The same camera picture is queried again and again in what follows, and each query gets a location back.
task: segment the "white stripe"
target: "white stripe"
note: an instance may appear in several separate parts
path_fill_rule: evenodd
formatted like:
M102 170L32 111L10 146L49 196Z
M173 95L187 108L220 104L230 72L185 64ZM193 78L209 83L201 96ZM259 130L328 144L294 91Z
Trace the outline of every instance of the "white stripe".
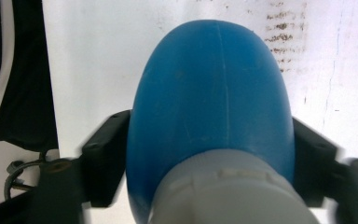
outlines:
M10 77L14 56L14 16L11 0L1 0L2 64L0 71L0 106Z

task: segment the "white backdrop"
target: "white backdrop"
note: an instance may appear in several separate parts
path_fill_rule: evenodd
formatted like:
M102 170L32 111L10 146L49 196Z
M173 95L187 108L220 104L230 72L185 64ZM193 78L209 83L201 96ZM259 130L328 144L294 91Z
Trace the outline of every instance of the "white backdrop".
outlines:
M358 158L358 1L44 1L60 153L131 108L152 50L174 27L232 21L258 34L282 69L292 114ZM126 189L92 223L133 223ZM328 223L321 217L322 223Z

